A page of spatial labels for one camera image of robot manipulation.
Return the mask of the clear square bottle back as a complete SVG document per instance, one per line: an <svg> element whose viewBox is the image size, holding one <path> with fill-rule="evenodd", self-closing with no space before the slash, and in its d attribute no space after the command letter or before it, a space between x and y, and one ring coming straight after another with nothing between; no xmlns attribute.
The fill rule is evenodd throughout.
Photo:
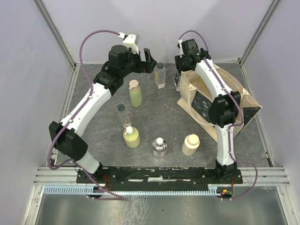
<svg viewBox="0 0 300 225"><path fill-rule="evenodd" d="M154 80L158 89L162 89L165 87L165 77L166 77L166 68L163 63L157 63L155 67L155 76Z"/></svg>

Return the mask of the beige canvas tote bag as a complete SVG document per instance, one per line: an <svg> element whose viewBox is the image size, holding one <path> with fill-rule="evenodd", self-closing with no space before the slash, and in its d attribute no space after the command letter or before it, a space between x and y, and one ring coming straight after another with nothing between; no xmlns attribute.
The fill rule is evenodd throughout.
<svg viewBox="0 0 300 225"><path fill-rule="evenodd" d="M262 106L249 94L242 84L230 73L221 67L214 65L221 79L226 83L226 90L231 92L239 103L242 114L236 118L236 124L243 122L241 126L233 128L233 136L242 131ZM209 109L214 101L203 79L193 70L181 72L180 99L178 105L184 109L215 141L217 133L209 118Z"/></svg>

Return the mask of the green bottle beige flip cap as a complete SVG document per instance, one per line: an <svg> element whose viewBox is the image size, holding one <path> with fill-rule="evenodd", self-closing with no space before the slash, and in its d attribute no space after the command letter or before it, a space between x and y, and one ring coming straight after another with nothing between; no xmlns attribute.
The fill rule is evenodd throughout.
<svg viewBox="0 0 300 225"><path fill-rule="evenodd" d="M133 107L139 107L142 104L142 93L137 80L131 80L129 82L129 95L131 105Z"/></svg>

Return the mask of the beige jar wide lid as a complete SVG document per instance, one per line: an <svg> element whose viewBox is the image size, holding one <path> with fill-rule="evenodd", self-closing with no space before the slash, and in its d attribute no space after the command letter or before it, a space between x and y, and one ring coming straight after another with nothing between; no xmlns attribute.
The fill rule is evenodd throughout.
<svg viewBox="0 0 300 225"><path fill-rule="evenodd" d="M200 139L196 134L186 136L182 145L182 152L186 156L193 155L200 145Z"/></svg>

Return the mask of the silver round bottle white cap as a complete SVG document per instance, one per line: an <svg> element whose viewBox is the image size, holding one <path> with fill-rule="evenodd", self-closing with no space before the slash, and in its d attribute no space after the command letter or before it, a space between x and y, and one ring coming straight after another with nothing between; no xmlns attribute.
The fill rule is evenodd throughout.
<svg viewBox="0 0 300 225"><path fill-rule="evenodd" d="M166 140L158 137L152 143L153 155L157 158L162 158L167 153L167 143Z"/></svg>

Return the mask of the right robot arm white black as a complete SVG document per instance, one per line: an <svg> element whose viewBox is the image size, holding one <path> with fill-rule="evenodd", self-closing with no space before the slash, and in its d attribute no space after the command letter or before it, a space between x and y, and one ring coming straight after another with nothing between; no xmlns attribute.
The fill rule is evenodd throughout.
<svg viewBox="0 0 300 225"><path fill-rule="evenodd" d="M194 39L178 40L180 53L175 56L175 84L180 92L181 106L202 126L213 127L217 135L217 159L214 170L204 170L206 178L213 177L219 183L226 183L231 177L240 176L233 152L233 130L236 118L243 115L240 108L241 94L225 83L218 73L207 50L199 48ZM208 108L208 118L196 114L192 102L198 89L188 80L185 72L195 72L207 86L213 101Z"/></svg>

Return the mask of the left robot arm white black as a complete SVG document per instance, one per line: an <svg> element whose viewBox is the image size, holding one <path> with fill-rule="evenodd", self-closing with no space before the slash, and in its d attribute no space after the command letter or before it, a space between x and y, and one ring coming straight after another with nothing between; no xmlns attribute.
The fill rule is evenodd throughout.
<svg viewBox="0 0 300 225"><path fill-rule="evenodd" d="M78 166L87 171L93 183L103 179L102 164L88 151L87 143L81 138L90 120L100 107L108 101L124 83L130 73L152 73L157 62L150 50L144 49L145 60L131 48L114 45L108 53L108 61L95 76L92 87L73 111L61 122L49 125L52 140L51 149L68 156Z"/></svg>

